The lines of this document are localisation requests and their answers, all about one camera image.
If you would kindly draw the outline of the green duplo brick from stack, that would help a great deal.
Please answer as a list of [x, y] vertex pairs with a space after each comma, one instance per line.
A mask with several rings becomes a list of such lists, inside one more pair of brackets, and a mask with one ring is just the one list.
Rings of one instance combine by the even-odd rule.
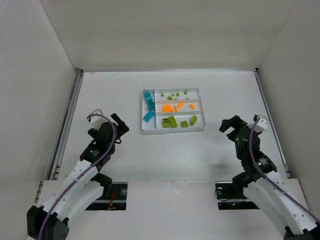
[[197, 121], [198, 117], [196, 115], [193, 115], [190, 119], [190, 125], [193, 126], [196, 121]]

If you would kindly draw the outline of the teal duplo brick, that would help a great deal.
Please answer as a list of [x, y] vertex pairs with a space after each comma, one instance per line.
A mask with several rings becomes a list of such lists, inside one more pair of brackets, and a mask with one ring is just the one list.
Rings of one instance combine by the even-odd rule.
[[146, 113], [146, 115], [142, 118], [146, 123], [148, 123], [155, 116], [155, 112], [150, 110]]

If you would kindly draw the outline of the small green duplo brick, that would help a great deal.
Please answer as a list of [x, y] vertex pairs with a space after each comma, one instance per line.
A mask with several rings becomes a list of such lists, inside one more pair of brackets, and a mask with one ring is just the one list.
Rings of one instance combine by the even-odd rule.
[[181, 126], [182, 128], [188, 128], [188, 127], [189, 127], [189, 124], [188, 124], [188, 122], [185, 120], [185, 121], [182, 121], [182, 122], [180, 123], [180, 126]]

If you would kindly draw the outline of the teal and green duplo stack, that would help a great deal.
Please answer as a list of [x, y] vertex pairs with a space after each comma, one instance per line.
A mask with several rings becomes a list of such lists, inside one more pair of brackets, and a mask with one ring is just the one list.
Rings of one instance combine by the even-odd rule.
[[146, 100], [148, 109], [151, 111], [155, 110], [155, 102], [153, 101], [153, 97], [151, 93], [145, 92], [143, 96], [144, 96], [144, 99]]

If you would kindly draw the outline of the orange lego pieces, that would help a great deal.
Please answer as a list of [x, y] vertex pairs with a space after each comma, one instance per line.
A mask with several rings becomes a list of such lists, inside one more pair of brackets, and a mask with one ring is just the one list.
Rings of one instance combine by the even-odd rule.
[[193, 110], [200, 110], [199, 104], [197, 103], [157, 103], [155, 105], [156, 113], [176, 113], [176, 112], [190, 112]]

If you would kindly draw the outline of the small green lego pieces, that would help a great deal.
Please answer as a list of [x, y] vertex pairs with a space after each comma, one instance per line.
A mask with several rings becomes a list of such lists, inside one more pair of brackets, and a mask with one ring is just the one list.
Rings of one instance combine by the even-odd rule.
[[166, 99], [168, 101], [173, 101], [173, 100], [189, 100], [190, 98], [188, 97], [188, 91], [182, 91], [182, 92], [161, 92], [160, 97], [162, 99]]

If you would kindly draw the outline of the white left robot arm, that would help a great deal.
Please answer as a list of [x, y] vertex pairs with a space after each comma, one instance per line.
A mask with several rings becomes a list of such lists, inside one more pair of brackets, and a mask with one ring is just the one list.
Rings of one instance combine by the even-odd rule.
[[95, 200], [111, 192], [112, 179], [100, 171], [130, 129], [116, 113], [107, 118], [96, 110], [87, 120], [92, 126], [87, 132], [92, 141], [60, 188], [26, 214], [27, 235], [34, 240], [65, 240], [72, 221]]

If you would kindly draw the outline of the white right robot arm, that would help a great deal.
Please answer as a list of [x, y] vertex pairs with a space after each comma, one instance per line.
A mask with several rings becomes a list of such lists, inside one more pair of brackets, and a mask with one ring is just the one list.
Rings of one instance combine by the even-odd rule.
[[230, 182], [215, 183], [214, 195], [219, 205], [237, 209], [246, 200], [259, 208], [275, 225], [285, 240], [318, 240], [320, 220], [304, 207], [281, 177], [276, 165], [260, 148], [260, 134], [269, 120], [255, 115], [249, 124], [238, 115], [221, 122], [219, 131], [234, 143], [243, 172]]

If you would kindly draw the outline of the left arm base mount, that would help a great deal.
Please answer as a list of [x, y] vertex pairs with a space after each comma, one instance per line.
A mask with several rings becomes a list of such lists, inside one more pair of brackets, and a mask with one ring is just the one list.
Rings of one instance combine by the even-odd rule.
[[113, 182], [111, 189], [92, 202], [86, 211], [125, 211], [128, 182]]

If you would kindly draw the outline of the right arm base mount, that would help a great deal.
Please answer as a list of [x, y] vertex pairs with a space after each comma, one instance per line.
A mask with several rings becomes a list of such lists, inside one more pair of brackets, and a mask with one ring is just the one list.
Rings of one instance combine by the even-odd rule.
[[214, 196], [221, 211], [258, 210], [259, 208], [241, 192], [235, 190], [231, 181], [216, 181]]

